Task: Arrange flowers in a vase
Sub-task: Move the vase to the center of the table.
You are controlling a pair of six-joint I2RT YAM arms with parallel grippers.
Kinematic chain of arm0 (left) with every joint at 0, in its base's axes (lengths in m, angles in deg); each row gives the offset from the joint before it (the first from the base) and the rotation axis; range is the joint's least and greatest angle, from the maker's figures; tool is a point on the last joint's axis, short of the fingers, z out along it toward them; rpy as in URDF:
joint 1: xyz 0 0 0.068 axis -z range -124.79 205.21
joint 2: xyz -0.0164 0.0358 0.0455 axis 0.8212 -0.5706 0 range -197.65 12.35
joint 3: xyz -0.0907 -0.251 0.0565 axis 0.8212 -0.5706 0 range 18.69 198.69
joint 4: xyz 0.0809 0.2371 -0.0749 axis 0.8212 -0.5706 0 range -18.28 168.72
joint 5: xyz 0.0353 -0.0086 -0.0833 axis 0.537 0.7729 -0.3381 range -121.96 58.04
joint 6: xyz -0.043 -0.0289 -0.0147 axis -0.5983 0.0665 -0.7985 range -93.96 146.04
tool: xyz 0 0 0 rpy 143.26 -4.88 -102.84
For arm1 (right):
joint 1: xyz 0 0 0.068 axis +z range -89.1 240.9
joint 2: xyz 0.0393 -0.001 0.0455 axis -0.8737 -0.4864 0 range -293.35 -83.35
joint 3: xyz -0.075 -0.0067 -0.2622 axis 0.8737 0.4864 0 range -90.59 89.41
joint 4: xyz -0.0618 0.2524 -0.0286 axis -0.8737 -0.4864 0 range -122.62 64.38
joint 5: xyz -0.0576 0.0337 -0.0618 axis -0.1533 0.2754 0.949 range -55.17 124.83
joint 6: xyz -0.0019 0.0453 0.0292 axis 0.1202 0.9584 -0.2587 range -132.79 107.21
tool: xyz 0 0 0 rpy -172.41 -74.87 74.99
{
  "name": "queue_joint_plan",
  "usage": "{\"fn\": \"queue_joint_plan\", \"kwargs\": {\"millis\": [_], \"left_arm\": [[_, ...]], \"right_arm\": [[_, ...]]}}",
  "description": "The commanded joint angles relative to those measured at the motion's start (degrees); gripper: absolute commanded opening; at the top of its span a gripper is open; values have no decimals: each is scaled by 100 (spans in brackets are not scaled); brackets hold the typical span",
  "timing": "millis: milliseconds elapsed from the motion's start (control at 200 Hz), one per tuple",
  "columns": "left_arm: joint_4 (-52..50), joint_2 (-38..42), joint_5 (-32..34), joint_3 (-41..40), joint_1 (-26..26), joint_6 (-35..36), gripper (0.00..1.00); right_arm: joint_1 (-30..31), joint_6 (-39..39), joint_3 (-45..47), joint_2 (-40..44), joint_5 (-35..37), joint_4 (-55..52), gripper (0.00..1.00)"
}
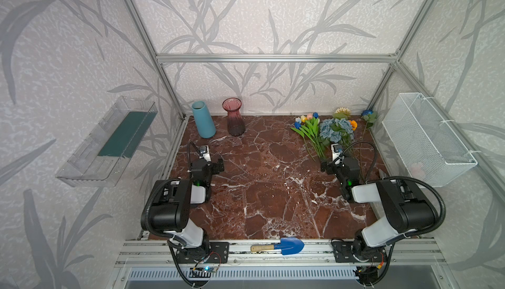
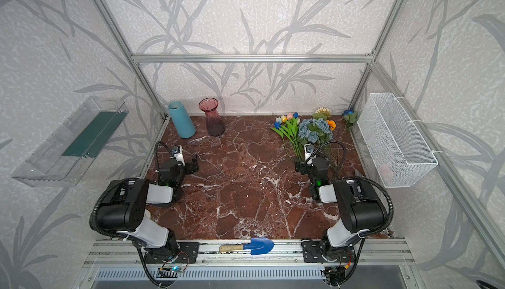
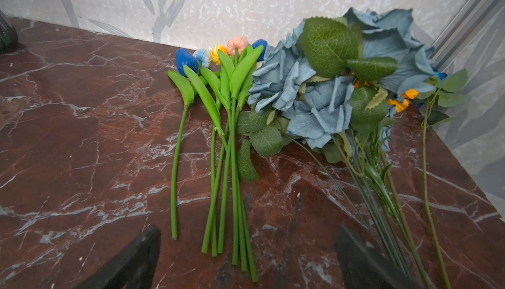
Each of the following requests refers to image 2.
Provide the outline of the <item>tulip bunch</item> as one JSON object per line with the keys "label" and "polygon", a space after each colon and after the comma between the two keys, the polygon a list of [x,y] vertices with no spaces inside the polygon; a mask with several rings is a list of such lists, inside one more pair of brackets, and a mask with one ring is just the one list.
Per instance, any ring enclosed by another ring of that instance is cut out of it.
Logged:
{"label": "tulip bunch", "polygon": [[282,140],[287,139],[289,145],[298,160],[302,160],[305,154],[302,152],[302,144],[299,140],[299,124],[301,120],[298,113],[290,113],[275,118],[272,130],[280,135]]}

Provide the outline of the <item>dark red glass vase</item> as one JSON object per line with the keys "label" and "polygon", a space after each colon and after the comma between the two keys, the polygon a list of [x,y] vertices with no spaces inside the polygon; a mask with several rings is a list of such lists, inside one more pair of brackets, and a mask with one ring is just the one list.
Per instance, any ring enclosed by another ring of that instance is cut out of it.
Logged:
{"label": "dark red glass vase", "polygon": [[199,103],[199,109],[205,114],[206,129],[211,136],[222,135],[226,128],[218,112],[219,102],[215,98],[205,98]]}

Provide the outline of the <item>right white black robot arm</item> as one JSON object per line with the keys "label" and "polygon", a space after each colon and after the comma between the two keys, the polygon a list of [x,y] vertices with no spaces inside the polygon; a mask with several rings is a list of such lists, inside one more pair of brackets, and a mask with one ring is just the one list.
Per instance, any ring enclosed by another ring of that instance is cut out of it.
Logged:
{"label": "right white black robot arm", "polygon": [[321,157],[295,163],[295,170],[309,177],[309,191],[319,203],[335,203],[339,220],[323,234],[325,256],[350,248],[369,235],[384,231],[392,222],[394,205],[387,191],[365,177],[329,179],[329,162]]}

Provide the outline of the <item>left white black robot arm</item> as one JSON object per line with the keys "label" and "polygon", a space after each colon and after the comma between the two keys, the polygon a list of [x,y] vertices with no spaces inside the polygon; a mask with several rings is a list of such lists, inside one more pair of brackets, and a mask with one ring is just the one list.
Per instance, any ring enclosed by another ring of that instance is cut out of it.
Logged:
{"label": "left white black robot arm", "polygon": [[184,177],[197,171],[196,157],[190,163],[171,159],[162,164],[158,182],[146,178],[110,182],[93,207],[90,227],[103,236],[131,240],[145,249],[178,253],[180,247],[175,233],[155,223],[145,208],[147,205],[168,207],[179,201]]}

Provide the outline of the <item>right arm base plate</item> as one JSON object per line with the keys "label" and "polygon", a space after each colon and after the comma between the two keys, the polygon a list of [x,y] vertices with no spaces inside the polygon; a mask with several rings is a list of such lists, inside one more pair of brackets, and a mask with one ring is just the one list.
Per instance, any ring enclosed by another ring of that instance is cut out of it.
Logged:
{"label": "right arm base plate", "polygon": [[332,247],[328,240],[301,240],[302,255],[305,263],[347,263],[356,260],[353,246]]}

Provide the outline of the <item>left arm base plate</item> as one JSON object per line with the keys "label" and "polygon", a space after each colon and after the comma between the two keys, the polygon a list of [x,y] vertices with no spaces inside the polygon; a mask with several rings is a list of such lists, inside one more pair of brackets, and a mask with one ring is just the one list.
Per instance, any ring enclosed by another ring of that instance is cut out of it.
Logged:
{"label": "left arm base plate", "polygon": [[199,253],[199,246],[199,242],[179,242],[177,248],[174,250],[167,248],[147,249],[143,258],[146,264],[195,264]]}

